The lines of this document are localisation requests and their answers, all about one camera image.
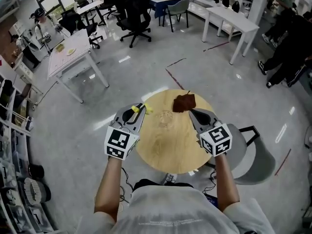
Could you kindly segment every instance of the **brick wall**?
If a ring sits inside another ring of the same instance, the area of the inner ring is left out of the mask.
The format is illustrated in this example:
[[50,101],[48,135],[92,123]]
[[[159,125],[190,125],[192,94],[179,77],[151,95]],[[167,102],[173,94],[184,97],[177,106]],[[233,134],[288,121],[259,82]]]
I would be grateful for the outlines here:
[[7,19],[0,23],[0,55],[6,60],[7,63],[15,61],[15,57],[12,56],[14,50],[16,50],[15,43],[11,43],[11,36],[9,29],[17,22],[14,15],[10,15]]

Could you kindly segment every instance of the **blue tablecloth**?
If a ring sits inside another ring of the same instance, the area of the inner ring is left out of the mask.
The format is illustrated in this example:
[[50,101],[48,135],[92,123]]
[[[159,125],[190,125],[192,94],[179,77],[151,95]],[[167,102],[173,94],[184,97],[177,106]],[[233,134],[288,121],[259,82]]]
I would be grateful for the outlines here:
[[155,7],[155,18],[162,17],[164,15],[164,9],[167,8],[168,5],[174,5],[180,0],[168,0],[163,2],[154,2],[150,0],[150,4]]

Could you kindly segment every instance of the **brown cloth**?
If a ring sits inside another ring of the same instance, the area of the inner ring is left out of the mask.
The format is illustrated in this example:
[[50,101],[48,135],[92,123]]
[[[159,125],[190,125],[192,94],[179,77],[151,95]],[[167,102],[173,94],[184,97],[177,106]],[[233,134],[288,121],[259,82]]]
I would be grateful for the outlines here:
[[195,95],[177,96],[174,99],[173,111],[183,113],[196,107]]

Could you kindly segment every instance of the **red line on floor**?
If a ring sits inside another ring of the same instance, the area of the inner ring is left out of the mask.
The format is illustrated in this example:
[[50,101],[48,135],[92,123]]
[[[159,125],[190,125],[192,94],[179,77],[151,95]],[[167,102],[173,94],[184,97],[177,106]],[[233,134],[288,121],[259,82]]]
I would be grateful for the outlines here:
[[211,47],[211,48],[209,48],[209,49],[205,49],[205,50],[203,50],[203,52],[208,51],[208,50],[211,50],[211,49],[214,49],[214,48],[216,48],[216,47],[220,47],[220,46],[225,45],[225,44],[227,44],[227,43],[229,43],[229,41],[224,42],[224,43],[221,43],[221,44],[219,44],[219,45],[217,45],[217,46],[214,46],[214,47]]
[[169,68],[169,67],[172,66],[172,65],[175,65],[176,63],[178,63],[179,61],[182,61],[182,60],[184,60],[184,59],[186,59],[186,58],[182,58],[182,59],[180,59],[180,60],[178,60],[178,61],[176,61],[176,62],[170,64],[169,66],[167,66],[167,68]]
[[286,157],[284,158],[284,160],[283,160],[282,164],[280,165],[280,167],[278,168],[278,170],[276,171],[276,173],[275,173],[275,175],[274,175],[274,176],[277,176],[277,174],[278,174],[279,170],[281,170],[282,166],[284,165],[284,163],[285,163],[285,161],[286,161],[286,159],[288,158],[288,155],[289,155],[290,153],[291,153],[291,149],[289,149],[289,151],[288,151],[288,153],[287,153]]
[[168,72],[168,74],[171,76],[171,78],[176,82],[176,84],[180,87],[180,89],[184,88],[182,87],[182,85],[176,80],[176,78],[174,78],[174,76],[166,69],[166,71]]

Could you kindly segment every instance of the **plate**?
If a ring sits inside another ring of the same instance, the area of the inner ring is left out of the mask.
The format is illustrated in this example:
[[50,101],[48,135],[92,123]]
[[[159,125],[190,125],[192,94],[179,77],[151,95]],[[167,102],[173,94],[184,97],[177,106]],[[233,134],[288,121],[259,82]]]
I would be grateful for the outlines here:
[[67,56],[72,55],[75,51],[76,51],[76,48],[75,48],[75,49],[69,49],[69,50],[67,51]]

